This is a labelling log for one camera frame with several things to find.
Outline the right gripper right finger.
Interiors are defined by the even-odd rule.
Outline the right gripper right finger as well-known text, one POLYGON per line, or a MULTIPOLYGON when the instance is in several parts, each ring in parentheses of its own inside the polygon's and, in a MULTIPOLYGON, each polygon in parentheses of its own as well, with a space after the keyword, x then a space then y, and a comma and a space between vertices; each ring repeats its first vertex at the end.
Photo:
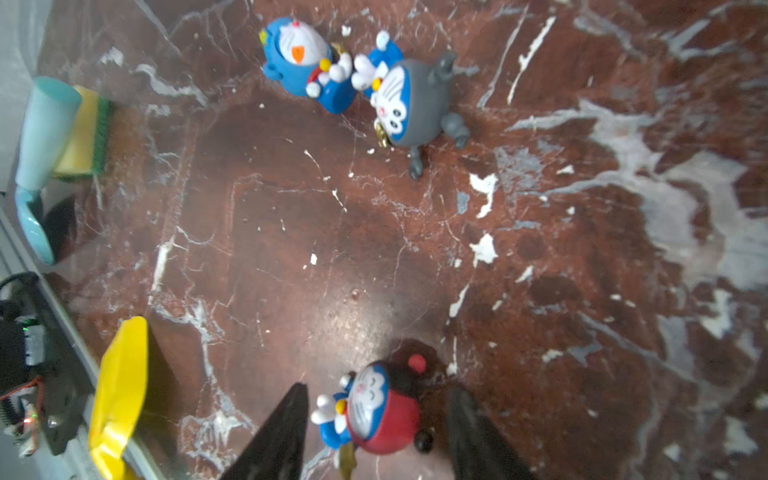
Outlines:
POLYGON ((535 474, 461 385, 447 396, 448 447, 455 479, 535 479, 535 474))

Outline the yellow sponge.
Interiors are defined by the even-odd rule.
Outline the yellow sponge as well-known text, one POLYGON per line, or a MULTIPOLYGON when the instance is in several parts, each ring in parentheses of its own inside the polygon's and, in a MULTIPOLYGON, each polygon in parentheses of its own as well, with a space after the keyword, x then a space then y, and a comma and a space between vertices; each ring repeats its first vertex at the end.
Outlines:
POLYGON ((109 122, 113 103, 97 92, 75 85, 82 103, 66 148, 53 170, 53 177, 65 181, 98 176, 105 169, 109 122))

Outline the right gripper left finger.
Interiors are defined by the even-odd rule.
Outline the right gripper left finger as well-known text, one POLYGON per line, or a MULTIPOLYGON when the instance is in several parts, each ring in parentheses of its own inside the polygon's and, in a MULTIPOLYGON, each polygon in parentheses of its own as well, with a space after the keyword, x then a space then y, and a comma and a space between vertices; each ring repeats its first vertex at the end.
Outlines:
POLYGON ((299 479, 303 470, 308 415, 308 388, 297 382, 221 479, 299 479))

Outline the blue Doraemon figure pair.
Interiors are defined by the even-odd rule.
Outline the blue Doraemon figure pair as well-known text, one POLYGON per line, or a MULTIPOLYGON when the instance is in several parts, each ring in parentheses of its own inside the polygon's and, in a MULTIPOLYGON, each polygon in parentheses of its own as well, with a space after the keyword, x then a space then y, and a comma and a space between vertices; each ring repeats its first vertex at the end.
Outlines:
POLYGON ((259 32, 266 63, 265 76, 297 97, 316 100, 331 114, 349 108, 353 59, 341 44, 326 41, 311 25, 289 17, 269 23, 259 32))

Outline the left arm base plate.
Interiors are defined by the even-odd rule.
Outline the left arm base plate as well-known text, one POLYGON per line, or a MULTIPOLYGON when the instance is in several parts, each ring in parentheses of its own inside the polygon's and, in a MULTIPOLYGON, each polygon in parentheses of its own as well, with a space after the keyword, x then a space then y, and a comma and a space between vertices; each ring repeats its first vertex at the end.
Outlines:
POLYGON ((63 454, 83 423, 89 378, 33 272, 1 281, 1 395, 40 376, 40 446, 63 454))

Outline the red ladybug Doraemon figure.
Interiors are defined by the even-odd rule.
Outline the red ladybug Doraemon figure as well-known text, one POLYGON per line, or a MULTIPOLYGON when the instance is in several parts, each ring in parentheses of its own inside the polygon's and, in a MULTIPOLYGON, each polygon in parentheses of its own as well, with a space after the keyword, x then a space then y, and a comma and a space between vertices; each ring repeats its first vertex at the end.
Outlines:
POLYGON ((412 445, 422 454, 431 452, 434 436, 421 426, 419 405, 420 378, 426 370, 420 354, 405 364, 378 360, 344 374, 339 392, 317 397, 310 421, 334 451, 341 478, 352 477, 359 449, 382 456, 412 445))

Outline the yellow toy shovel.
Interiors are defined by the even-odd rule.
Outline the yellow toy shovel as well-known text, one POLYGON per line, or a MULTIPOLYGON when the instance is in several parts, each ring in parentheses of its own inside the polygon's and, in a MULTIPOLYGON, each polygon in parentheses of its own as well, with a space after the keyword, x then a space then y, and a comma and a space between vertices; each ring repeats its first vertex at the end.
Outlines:
POLYGON ((148 388, 148 324, 141 316, 121 323, 102 356, 88 447, 105 479, 136 479, 124 453, 138 423, 148 388))

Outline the grey suit Doraemon figure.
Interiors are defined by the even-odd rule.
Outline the grey suit Doraemon figure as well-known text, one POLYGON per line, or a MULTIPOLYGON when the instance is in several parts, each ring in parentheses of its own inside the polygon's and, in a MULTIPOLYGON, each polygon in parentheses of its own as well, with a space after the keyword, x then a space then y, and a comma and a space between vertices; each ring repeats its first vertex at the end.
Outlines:
POLYGON ((407 58, 390 34, 382 30, 375 48, 353 60, 352 86, 375 110, 374 130, 383 146, 409 150, 409 174, 419 179, 424 170, 421 148, 439 135, 466 146, 470 130, 451 110, 457 54, 445 51, 434 64, 407 58))

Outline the small circuit board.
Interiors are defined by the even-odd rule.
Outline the small circuit board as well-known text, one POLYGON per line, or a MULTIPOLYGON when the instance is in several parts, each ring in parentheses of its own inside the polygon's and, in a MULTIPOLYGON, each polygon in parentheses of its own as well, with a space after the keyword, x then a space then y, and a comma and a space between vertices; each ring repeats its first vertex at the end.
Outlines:
POLYGON ((11 439, 21 459, 34 455, 40 445, 43 392, 42 378, 36 376, 1 395, 1 432, 11 439))

